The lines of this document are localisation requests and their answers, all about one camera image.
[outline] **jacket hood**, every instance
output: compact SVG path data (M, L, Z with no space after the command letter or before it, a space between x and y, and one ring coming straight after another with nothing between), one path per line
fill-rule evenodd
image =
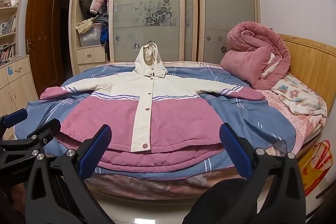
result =
M154 42L142 46L135 60L135 72L144 76L164 78L167 70L161 60L158 47Z

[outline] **frosted glass panel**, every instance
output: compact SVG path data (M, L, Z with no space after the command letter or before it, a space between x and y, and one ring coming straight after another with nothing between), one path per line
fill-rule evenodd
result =
M184 60L192 60L194 0L185 0Z
M254 0L205 0L204 62L219 64L226 52L226 36L243 21L254 21Z
M150 41L157 44L163 61L178 61L179 15L180 0L114 0L115 61L134 62Z

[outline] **yellow shopping bag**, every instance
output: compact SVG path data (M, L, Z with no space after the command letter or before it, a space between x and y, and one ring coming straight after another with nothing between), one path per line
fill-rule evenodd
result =
M333 157L328 140L313 146L299 161L306 196L320 183L332 164Z

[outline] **blue blanket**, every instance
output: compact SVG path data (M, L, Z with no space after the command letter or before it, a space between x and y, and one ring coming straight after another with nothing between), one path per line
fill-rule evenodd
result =
M68 85L86 78L132 71L133 69L134 67L130 66L104 65L86 70L70 78L64 82L63 85ZM167 70L168 74L171 75L247 86L245 82L222 69L208 67L168 67ZM52 118L57 118L62 122L71 110L90 94L91 91L77 92L52 100L29 102L27 106L28 118L15 126L16 137L18 139L25 139L27 135L33 132L38 126L43 125ZM274 145L284 153L293 149L295 144L294 127L278 110L268 106L266 100L249 101L220 96L218 94L202 94L200 96L214 108L223 122L228 122L237 135L246 138L253 147L266 149ZM67 148L58 143L56 139L45 146L45 152L54 155L62 155L66 150ZM196 165L171 172L122 172L97 167L95 173L120 174L152 180L176 180L212 170L228 168L231 165L232 161L227 152L223 151Z

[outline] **picture frame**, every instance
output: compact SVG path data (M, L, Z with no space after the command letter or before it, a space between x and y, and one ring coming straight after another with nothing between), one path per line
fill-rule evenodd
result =
M3 7L11 7L12 6L12 2L4 2L3 3Z
M1 35L6 33L7 22L1 23Z

